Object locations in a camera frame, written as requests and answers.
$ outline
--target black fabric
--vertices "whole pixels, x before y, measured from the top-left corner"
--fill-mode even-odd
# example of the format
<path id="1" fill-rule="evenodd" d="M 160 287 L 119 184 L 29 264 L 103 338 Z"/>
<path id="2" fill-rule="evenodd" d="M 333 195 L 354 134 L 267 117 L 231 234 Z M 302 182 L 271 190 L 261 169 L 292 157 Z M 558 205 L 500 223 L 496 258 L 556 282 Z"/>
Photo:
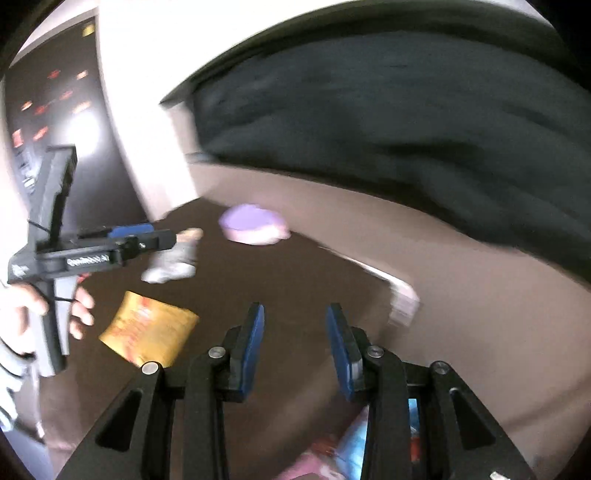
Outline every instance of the black fabric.
<path id="1" fill-rule="evenodd" d="M 553 44 L 550 27 L 512 13 L 507 31 L 499 8 L 466 9 L 456 24 L 486 20 L 504 42 L 397 27 L 259 49 L 186 100 L 201 146 L 405 203 L 591 280 L 591 96 L 555 46 L 553 61 L 527 54 Z"/>

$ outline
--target blue package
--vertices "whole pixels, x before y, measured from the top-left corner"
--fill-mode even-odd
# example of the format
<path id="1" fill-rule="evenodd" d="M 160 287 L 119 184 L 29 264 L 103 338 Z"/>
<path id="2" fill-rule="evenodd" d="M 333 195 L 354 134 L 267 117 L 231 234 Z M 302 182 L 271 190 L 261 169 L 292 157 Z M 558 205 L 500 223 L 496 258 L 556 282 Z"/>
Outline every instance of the blue package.
<path id="1" fill-rule="evenodd" d="M 418 440 L 419 418 L 415 398 L 408 399 L 411 442 Z M 347 480 L 361 480 L 365 442 L 368 434 L 369 407 L 365 407 L 350 426 L 336 450 L 336 464 Z"/>

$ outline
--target finger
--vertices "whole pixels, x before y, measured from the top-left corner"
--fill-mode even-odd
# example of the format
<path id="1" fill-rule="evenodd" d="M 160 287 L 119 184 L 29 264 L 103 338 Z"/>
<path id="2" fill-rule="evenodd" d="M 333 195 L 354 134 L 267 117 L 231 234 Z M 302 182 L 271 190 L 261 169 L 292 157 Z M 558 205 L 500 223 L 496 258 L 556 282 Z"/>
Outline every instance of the finger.
<path id="1" fill-rule="evenodd" d="M 83 273 L 83 274 L 78 275 L 78 279 L 76 280 L 76 283 L 84 282 L 91 275 L 92 275 L 92 273 Z"/>
<path id="2" fill-rule="evenodd" d="M 92 298 L 92 295 L 90 295 L 90 293 L 88 293 L 84 287 L 78 287 L 74 299 L 79 301 L 87 309 L 91 309 L 95 306 L 94 298 Z"/>
<path id="3" fill-rule="evenodd" d="M 32 285 L 19 283 L 12 285 L 7 291 L 7 306 L 12 308 L 26 307 L 39 315 L 45 315 L 49 305 Z"/>
<path id="4" fill-rule="evenodd" d="M 82 329 L 82 325 L 75 320 L 70 322 L 70 335 L 72 335 L 76 340 L 82 340 L 84 337 L 84 330 Z"/>
<path id="5" fill-rule="evenodd" d="M 92 316 L 92 314 L 79 301 L 75 301 L 72 304 L 72 315 L 74 317 L 78 317 L 82 323 L 86 325 L 93 325 L 95 322 L 95 318 Z"/>

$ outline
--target yellow snack bag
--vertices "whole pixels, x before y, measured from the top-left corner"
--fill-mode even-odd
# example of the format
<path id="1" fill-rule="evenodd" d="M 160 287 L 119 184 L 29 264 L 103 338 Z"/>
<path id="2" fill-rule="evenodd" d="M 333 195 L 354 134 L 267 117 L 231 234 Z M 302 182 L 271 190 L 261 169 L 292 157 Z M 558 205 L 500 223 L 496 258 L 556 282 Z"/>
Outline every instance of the yellow snack bag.
<path id="1" fill-rule="evenodd" d="M 198 321 L 189 310 L 127 291 L 99 339 L 138 367 L 149 361 L 170 367 Z"/>

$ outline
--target human hand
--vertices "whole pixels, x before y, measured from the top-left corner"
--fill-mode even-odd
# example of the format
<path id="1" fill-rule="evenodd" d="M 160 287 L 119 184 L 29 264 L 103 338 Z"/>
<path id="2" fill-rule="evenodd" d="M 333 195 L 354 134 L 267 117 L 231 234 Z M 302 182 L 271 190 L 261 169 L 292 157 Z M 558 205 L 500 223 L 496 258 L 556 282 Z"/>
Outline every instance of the human hand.
<path id="1" fill-rule="evenodd" d="M 72 302 L 72 316 L 78 317 L 85 325 L 93 325 L 95 319 L 89 309 L 94 306 L 95 301 L 92 296 L 84 288 L 78 287 Z M 39 315 L 45 315 L 49 305 L 32 285 L 21 283 L 11 285 L 4 290 L 0 303 L 0 338 L 20 355 L 35 352 L 35 341 L 29 327 L 27 309 Z M 70 334 L 77 340 L 84 337 L 84 330 L 78 320 L 70 321 Z"/>

